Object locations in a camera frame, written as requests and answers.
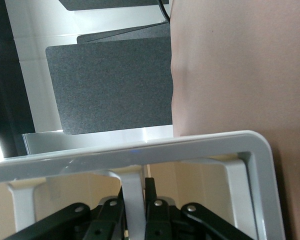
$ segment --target white plastic frame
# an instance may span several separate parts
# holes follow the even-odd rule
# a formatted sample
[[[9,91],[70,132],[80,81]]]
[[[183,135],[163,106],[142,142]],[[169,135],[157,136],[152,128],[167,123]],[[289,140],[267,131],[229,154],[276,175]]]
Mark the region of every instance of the white plastic frame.
[[[0,162],[0,182],[198,158],[204,161],[207,156],[229,153],[238,153],[246,164],[258,239],[284,240],[271,148],[263,136],[253,131],[184,136],[6,158]]]

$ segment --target dark surface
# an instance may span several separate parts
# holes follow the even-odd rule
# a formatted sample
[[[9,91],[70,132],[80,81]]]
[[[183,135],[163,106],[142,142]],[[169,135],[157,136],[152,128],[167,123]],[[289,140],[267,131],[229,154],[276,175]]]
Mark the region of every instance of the dark surface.
[[[69,11],[157,5],[156,0],[59,0]]]
[[[100,43],[157,37],[170,37],[170,25],[168,23],[158,23],[146,26],[119,29],[114,31],[85,34],[77,37],[77,43]]]
[[[170,37],[46,49],[66,134],[172,124]]]
[[[35,131],[4,0],[0,0],[0,145],[5,157],[26,155],[22,134]]]

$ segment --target bolt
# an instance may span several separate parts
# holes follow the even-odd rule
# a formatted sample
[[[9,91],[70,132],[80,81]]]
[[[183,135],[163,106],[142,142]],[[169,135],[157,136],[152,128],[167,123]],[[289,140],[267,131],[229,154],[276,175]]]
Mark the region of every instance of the bolt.
[[[189,205],[187,208],[186,208],[189,212],[195,212],[197,209],[195,206],[193,205]]]
[[[111,201],[110,202],[110,206],[115,206],[115,205],[117,205],[117,201]]]
[[[83,206],[78,206],[74,211],[80,213],[83,209],[85,209]]]
[[[162,205],[162,201],[161,200],[156,200],[154,202],[154,205],[156,205],[157,207],[161,206]]]

